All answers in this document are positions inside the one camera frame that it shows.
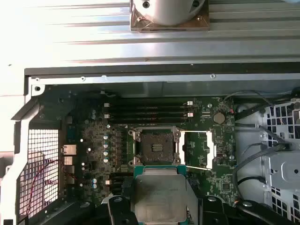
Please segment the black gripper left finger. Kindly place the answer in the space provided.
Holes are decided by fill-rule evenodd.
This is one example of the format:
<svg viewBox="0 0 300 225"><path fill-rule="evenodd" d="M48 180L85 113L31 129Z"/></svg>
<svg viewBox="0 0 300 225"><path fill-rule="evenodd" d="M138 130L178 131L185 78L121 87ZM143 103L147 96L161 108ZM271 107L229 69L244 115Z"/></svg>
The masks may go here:
<svg viewBox="0 0 300 225"><path fill-rule="evenodd" d="M137 225L128 199L113 196L107 203L74 202L46 219L48 225Z"/></svg>

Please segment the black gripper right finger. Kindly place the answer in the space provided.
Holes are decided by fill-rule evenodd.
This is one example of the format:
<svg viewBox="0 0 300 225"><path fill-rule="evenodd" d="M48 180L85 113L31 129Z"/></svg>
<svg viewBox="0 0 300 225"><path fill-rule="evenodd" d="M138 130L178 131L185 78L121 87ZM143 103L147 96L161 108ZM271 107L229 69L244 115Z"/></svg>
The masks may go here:
<svg viewBox="0 0 300 225"><path fill-rule="evenodd" d="M273 209L251 200L239 200L235 206L216 196L202 198L203 225L293 225Z"/></svg>

